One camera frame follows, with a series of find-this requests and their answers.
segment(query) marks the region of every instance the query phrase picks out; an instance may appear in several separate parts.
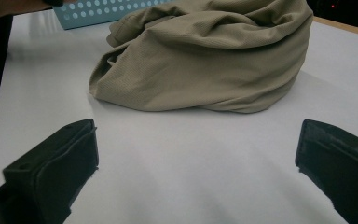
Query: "khaki garment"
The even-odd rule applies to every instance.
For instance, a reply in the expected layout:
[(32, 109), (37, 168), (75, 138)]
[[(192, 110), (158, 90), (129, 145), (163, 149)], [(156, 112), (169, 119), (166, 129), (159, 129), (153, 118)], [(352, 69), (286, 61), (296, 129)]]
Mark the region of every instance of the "khaki garment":
[(110, 26), (97, 99), (143, 111), (253, 113), (292, 87), (310, 37), (306, 0), (176, 0)]

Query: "perforated basket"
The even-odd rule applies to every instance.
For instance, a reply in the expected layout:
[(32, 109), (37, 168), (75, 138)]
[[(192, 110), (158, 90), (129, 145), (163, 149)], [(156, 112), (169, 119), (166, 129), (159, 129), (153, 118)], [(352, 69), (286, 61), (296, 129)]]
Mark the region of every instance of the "perforated basket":
[(54, 7), (63, 29), (73, 29), (103, 22), (117, 21), (126, 14), (172, 0), (78, 0)]

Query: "wooden surface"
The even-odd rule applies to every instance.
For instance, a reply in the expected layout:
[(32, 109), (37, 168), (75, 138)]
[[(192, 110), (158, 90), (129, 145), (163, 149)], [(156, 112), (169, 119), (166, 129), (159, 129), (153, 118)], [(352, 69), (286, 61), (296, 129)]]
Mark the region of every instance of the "wooden surface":
[(320, 17), (314, 17), (313, 20), (317, 21), (321, 24), (330, 25), (330, 26), (333, 26), (333, 27), (336, 27), (336, 28), (339, 28), (342, 30), (346, 30), (346, 31), (358, 34), (358, 27), (356, 27), (356, 26), (351, 26), (351, 25), (340, 23), (337, 21), (330, 21), (330, 20), (326, 20), (326, 19), (323, 19)]

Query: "white table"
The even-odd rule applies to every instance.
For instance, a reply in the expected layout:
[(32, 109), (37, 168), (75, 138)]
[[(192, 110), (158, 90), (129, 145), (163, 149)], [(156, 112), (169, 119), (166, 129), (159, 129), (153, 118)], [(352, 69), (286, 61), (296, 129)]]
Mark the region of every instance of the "white table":
[(93, 118), (100, 170), (65, 223), (346, 223), (295, 155), (304, 119), (358, 135), (358, 35), (313, 23), (295, 86), (267, 111), (146, 113), (88, 94), (110, 50), (108, 25), (64, 31), (53, 11), (15, 17), (0, 90), (0, 185), (19, 156)]

